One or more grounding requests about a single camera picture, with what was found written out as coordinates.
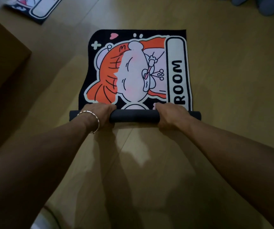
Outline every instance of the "hand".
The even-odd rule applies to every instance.
[[[193,117],[181,105],[172,103],[156,103],[155,108],[160,115],[158,127],[162,129],[178,129],[183,120],[189,120]]]
[[[95,104],[86,104],[81,111],[91,111],[93,112],[100,121],[100,128],[105,124],[109,123],[109,116],[112,111],[116,110],[117,106],[114,104],[104,104],[104,103],[95,103]],[[90,128],[92,131],[98,128],[98,120],[91,113],[81,113],[77,118],[81,118],[86,123],[86,127]]]

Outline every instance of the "wooden floor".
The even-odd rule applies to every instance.
[[[62,0],[42,26],[0,22],[33,52],[0,91],[0,146],[68,121],[96,30],[187,29],[194,110],[274,147],[274,16],[253,0]],[[90,135],[47,205],[71,229],[272,228],[182,134],[144,125]]]

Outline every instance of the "letter m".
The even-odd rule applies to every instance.
[[[180,62],[182,62],[182,61],[181,61],[181,60],[176,60],[176,61],[173,61],[173,62],[172,62],[172,65],[174,66],[174,67],[173,67],[173,71],[174,71],[174,72],[182,72],[182,70],[179,69],[179,68],[180,68],[180,65],[177,64],[177,63],[180,63]]]

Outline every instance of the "person's left hand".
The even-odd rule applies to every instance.
[[[104,104],[104,103],[95,103],[95,104],[86,104],[81,111],[91,111],[93,112],[100,121],[100,128],[105,124],[109,123],[109,116],[112,111],[116,110],[117,106],[114,104]],[[91,113],[81,113],[77,118],[83,118],[87,126],[90,126],[91,129],[96,130],[98,127],[97,118]]]

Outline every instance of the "bangle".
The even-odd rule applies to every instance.
[[[85,113],[85,112],[88,112],[88,113],[90,113],[90,114],[93,114],[93,115],[97,118],[97,120],[98,120],[98,127],[97,127],[97,129],[96,129],[95,131],[92,131],[92,132],[89,133],[89,134],[95,134],[95,132],[98,131],[98,129],[100,128],[100,121],[99,121],[99,118],[96,116],[96,114],[94,114],[94,113],[91,112],[91,111],[81,111],[81,112],[79,112],[78,115],[80,115],[81,113]]]

